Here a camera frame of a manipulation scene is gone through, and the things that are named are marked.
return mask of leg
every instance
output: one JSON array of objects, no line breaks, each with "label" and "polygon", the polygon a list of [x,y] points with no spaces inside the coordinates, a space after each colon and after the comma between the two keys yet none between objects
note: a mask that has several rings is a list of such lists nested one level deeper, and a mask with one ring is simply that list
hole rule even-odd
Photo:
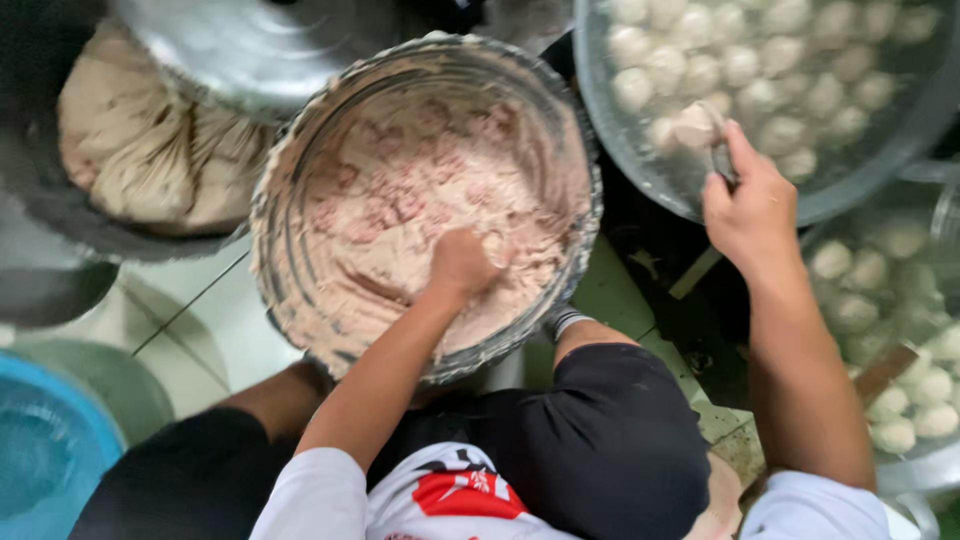
[{"label": "leg", "polygon": [[[661,360],[587,323],[564,332],[573,350],[560,355],[550,392],[478,400],[469,442],[555,528],[587,539],[643,531],[679,540],[708,504],[708,445],[696,413]],[[584,333],[567,336],[576,325]]]},{"label": "leg", "polygon": [[626,343],[636,345],[636,342],[626,334],[616,331],[605,324],[592,319],[577,321],[564,329],[557,339],[557,352],[553,355],[553,369],[556,371],[560,360],[574,349],[594,343]]},{"label": "leg", "polygon": [[130,449],[104,475],[71,540],[246,540],[325,395],[299,362]]}]

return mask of forearm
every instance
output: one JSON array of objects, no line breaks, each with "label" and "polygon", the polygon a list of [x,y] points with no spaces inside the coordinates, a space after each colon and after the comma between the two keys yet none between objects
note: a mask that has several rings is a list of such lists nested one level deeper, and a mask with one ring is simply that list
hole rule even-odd
[{"label": "forearm", "polygon": [[875,489],[863,409],[798,253],[748,278],[751,402],[771,467]]},{"label": "forearm", "polygon": [[317,410],[297,453],[343,450],[366,472],[407,409],[426,362],[466,299],[427,287],[373,342]]}]

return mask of tile floor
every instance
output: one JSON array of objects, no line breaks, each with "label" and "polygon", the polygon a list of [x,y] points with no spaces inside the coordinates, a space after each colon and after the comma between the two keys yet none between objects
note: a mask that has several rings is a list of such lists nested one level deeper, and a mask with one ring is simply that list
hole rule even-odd
[{"label": "tile floor", "polygon": [[[265,316],[249,271],[250,246],[245,237],[211,258],[125,264],[117,285],[93,311],[61,327],[18,332],[15,339],[70,337],[129,351],[167,389],[178,417],[188,416],[301,356]],[[749,413],[710,404],[673,344],[660,338],[653,311],[606,238],[598,239],[572,303],[663,358],[701,413],[709,442],[751,420]],[[552,344],[539,336],[490,370],[483,386],[545,388],[552,355]]]}]

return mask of blue bowl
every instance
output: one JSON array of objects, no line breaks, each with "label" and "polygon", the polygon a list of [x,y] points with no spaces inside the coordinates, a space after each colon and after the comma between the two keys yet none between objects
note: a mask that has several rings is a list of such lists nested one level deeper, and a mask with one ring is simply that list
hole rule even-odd
[{"label": "blue bowl", "polygon": [[0,538],[63,540],[124,452],[96,401],[53,372],[0,353]]}]

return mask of right hand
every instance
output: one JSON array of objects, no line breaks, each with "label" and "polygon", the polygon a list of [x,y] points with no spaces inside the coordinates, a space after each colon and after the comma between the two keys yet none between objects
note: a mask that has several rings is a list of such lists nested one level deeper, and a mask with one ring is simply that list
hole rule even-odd
[{"label": "right hand", "polygon": [[723,178],[707,176],[704,220],[710,242],[750,282],[798,264],[797,188],[778,172],[744,136],[739,124],[727,121],[727,144],[740,186],[731,194]]},{"label": "right hand", "polygon": [[483,237],[473,229],[457,229],[437,240],[430,267],[430,284],[466,301],[486,290],[506,270],[487,258]]}]

